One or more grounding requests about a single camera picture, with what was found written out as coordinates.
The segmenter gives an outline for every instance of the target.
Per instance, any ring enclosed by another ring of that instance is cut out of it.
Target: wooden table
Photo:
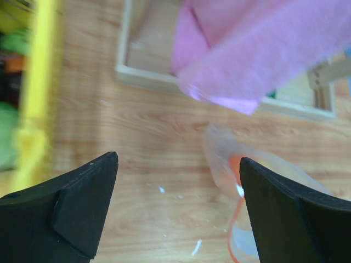
[[[211,122],[231,127],[241,142],[299,165],[336,196],[351,199],[347,81],[337,83],[338,120],[326,123],[265,113],[247,117],[127,87],[114,80],[122,8],[121,0],[67,0],[55,172],[106,151],[120,157],[94,262],[231,262],[224,229],[233,208],[214,185],[202,152]],[[191,256],[200,238],[202,247]]]

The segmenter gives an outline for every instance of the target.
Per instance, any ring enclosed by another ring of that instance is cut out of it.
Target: green object
[[[274,92],[272,92],[271,94],[268,94],[267,96],[271,97],[273,99],[276,99],[276,90]]]
[[[0,48],[20,55],[29,55],[30,30],[22,28],[4,35],[0,39]]]
[[[13,135],[18,125],[17,109],[6,102],[0,102],[0,124],[0,171],[4,171],[15,168]]]

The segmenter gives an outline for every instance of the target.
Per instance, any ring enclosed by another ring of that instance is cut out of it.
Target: clear plastic packaging
[[[206,132],[204,150],[215,184],[231,197],[235,204],[228,237],[228,247],[234,262],[259,262],[244,190],[240,183],[239,165],[242,157],[249,157],[282,176],[330,195],[326,188],[297,166],[274,154],[239,143],[227,127],[210,124]]]

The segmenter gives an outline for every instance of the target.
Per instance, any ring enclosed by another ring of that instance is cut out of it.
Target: pink towel
[[[172,70],[188,96],[251,115],[350,41],[350,0],[185,0]]]

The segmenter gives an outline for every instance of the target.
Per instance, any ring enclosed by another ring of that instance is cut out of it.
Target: wooden box
[[[117,54],[118,81],[182,95],[171,75],[171,50],[180,0],[124,0]],[[326,61],[279,88],[276,98],[264,98],[259,111],[282,113],[310,121],[336,118],[332,81],[346,76],[351,63]]]

